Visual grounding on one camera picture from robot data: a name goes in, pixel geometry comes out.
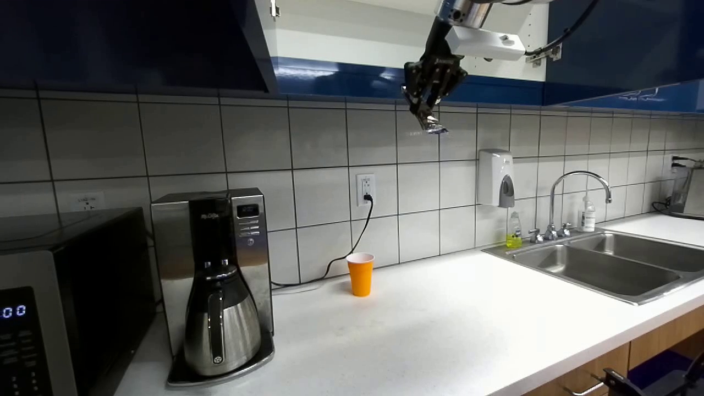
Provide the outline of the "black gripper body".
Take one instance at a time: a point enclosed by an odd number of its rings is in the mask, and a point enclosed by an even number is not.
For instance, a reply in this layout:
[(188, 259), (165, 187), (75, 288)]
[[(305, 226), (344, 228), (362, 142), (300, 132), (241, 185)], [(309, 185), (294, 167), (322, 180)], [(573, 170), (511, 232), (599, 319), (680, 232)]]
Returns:
[(447, 44), (450, 30), (451, 23), (437, 18), (420, 59), (405, 63), (404, 83), (409, 83), (422, 104), (433, 104), (433, 108), (467, 76), (461, 65), (462, 56)]

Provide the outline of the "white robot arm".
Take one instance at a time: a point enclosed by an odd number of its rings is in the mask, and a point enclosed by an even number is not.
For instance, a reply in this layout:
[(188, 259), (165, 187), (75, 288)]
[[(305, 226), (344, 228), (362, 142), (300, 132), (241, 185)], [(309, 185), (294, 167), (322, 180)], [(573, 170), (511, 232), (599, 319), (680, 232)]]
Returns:
[(521, 59), (529, 48), (517, 33), (487, 26), (491, 10), (549, 0), (440, 0), (429, 26), (422, 54), (404, 65), (404, 96), (409, 111), (428, 134), (442, 134), (440, 101), (451, 95), (467, 71), (467, 54), (482, 59)]

